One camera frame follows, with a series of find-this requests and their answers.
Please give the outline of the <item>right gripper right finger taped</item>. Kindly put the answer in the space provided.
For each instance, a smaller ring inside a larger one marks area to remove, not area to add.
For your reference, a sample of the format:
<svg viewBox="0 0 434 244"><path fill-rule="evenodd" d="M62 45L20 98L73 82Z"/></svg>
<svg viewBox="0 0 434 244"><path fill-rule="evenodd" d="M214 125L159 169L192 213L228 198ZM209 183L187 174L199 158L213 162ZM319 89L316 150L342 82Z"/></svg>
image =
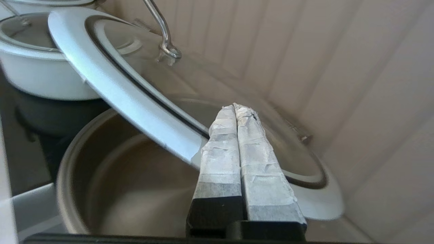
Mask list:
<svg viewBox="0 0 434 244"><path fill-rule="evenodd" d="M234 109L248 220L306 224L258 114L240 104L234 104Z"/></svg>

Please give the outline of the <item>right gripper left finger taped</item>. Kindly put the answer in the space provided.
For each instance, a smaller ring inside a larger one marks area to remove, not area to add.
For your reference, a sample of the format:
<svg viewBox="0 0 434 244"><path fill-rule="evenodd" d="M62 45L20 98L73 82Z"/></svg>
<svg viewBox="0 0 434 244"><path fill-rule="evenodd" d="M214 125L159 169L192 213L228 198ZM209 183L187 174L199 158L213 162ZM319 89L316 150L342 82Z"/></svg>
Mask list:
<svg viewBox="0 0 434 244"><path fill-rule="evenodd" d="M240 153L234 105L223 107L200 152L200 173L186 218L186 236L224 238L244 219Z"/></svg>

